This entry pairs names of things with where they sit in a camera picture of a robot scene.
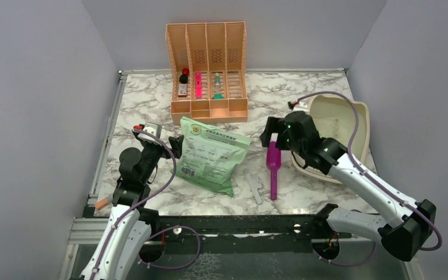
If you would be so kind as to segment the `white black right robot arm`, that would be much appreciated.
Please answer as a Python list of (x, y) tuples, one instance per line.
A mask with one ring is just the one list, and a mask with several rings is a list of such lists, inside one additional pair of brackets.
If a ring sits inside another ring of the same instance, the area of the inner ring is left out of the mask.
[(428, 199), (417, 201), (396, 190), (367, 169), (334, 138), (321, 137), (313, 119), (304, 111), (293, 111), (284, 118), (268, 117), (260, 135), (263, 147), (299, 155), (307, 166), (321, 171), (365, 200), (375, 215), (349, 211), (335, 204), (326, 205), (313, 222), (320, 237), (350, 233), (381, 244), (393, 257), (409, 262), (432, 233), (436, 233), (436, 206)]

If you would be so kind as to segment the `beige litter box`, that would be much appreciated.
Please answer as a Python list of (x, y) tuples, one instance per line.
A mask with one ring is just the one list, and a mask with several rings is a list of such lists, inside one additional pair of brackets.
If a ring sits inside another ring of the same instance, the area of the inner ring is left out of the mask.
[(309, 111), (304, 111), (314, 120), (321, 137), (334, 138), (348, 146), (358, 123), (351, 150), (353, 155), (367, 165), (370, 140), (370, 114), (368, 106), (359, 101), (349, 104), (334, 94), (322, 94), (311, 98)]

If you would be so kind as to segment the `green litter bag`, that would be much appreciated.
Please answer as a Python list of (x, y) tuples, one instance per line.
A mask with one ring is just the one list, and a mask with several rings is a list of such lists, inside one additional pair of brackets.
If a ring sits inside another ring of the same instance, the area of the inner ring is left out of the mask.
[(233, 171), (247, 155), (251, 139), (188, 117), (180, 125), (184, 139), (176, 176), (233, 197)]

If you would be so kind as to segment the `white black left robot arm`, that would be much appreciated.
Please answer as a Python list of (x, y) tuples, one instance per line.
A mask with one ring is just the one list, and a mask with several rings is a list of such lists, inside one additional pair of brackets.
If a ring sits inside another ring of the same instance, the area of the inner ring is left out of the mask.
[(158, 211), (145, 206), (152, 197), (149, 179), (161, 158), (176, 163), (183, 139), (170, 137), (166, 145), (144, 133), (139, 139), (142, 150), (131, 147), (121, 152), (120, 177), (106, 228), (78, 279), (126, 279), (144, 243), (160, 232)]

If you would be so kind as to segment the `purple litter scoop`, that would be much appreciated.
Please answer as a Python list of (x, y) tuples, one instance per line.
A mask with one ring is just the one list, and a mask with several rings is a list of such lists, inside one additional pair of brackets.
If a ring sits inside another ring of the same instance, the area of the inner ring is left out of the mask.
[(270, 199), (276, 200), (278, 194), (278, 171), (282, 165), (281, 151), (276, 142), (271, 141), (267, 149), (266, 166), (270, 172)]

